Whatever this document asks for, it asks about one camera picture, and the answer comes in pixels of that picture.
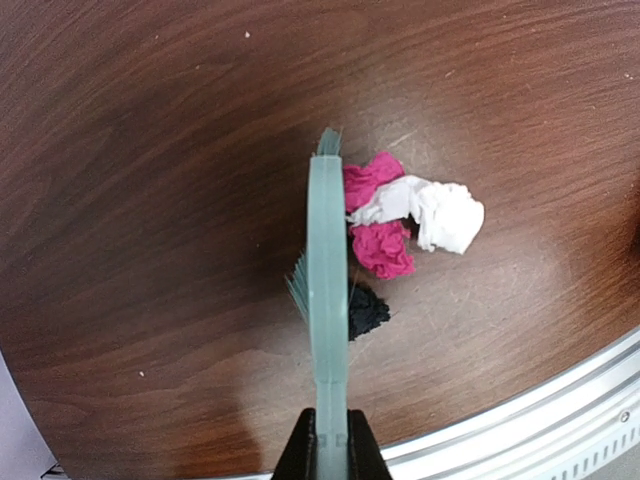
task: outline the wood grain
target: wood grain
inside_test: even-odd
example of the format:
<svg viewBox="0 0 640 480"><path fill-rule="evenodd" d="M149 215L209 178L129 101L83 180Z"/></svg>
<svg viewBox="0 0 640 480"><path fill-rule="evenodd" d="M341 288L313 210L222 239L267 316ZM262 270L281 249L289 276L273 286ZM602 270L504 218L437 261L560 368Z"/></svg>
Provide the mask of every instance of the wood grain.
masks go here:
<svg viewBox="0 0 640 480"><path fill-rule="evenodd" d="M313 404L282 278L327 125L487 211L463 257L358 270L394 314L351 346L381 443L640 324L638 25L628 1L1 0L0 345L64 468L275 465Z"/></svg>

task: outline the wooden table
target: wooden table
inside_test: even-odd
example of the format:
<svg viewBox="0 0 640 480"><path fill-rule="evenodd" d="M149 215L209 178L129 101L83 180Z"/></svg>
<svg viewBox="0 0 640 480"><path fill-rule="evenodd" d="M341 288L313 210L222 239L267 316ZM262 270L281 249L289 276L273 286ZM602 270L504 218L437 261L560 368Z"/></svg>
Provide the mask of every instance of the wooden table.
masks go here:
<svg viewBox="0 0 640 480"><path fill-rule="evenodd" d="M0 2L0 345L74 479L272 468L313 404L283 276L308 158L467 184L462 257L376 282L351 346L381 443L640 324L640 5Z"/></svg>

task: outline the pink cloth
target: pink cloth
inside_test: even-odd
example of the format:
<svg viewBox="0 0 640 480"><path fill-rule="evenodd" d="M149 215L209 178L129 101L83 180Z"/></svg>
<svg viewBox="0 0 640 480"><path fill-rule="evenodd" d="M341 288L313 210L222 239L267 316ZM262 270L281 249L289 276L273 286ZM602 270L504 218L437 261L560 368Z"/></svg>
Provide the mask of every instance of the pink cloth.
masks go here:
<svg viewBox="0 0 640 480"><path fill-rule="evenodd" d="M347 213L369 203L380 185L404 175L402 164L388 152L381 152L366 167L346 165L344 177L344 203Z"/></svg>
<svg viewBox="0 0 640 480"><path fill-rule="evenodd" d="M353 235L353 251L358 261L378 278L389 280L416 271L413 257L407 254L404 244L411 232L400 220L351 227L349 232Z"/></svg>
<svg viewBox="0 0 640 480"><path fill-rule="evenodd" d="M366 167L347 165L342 172L345 208L351 213L369 203L378 187L402 177L404 168L390 153L382 152ZM351 227L349 233L358 261L377 277L392 279L416 271L404 244L411 233L399 220Z"/></svg>

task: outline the black tissue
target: black tissue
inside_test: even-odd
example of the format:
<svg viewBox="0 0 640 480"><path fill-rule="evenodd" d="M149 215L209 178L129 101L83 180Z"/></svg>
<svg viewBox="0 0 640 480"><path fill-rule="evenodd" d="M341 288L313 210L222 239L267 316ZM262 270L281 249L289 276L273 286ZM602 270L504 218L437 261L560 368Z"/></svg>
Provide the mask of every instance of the black tissue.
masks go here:
<svg viewBox="0 0 640 480"><path fill-rule="evenodd" d="M371 288L349 280L349 341L369 333L391 318L389 305Z"/></svg>

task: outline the white tissue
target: white tissue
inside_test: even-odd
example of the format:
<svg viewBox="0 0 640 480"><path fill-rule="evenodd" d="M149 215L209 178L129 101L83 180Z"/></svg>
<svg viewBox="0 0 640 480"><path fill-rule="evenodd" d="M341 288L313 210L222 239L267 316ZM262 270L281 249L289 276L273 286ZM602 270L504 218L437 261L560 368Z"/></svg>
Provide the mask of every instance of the white tissue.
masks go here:
<svg viewBox="0 0 640 480"><path fill-rule="evenodd" d="M418 246L463 254L484 223L484 206L464 185L400 177L376 190L371 201L347 217L354 225L385 223L411 215L420 224Z"/></svg>

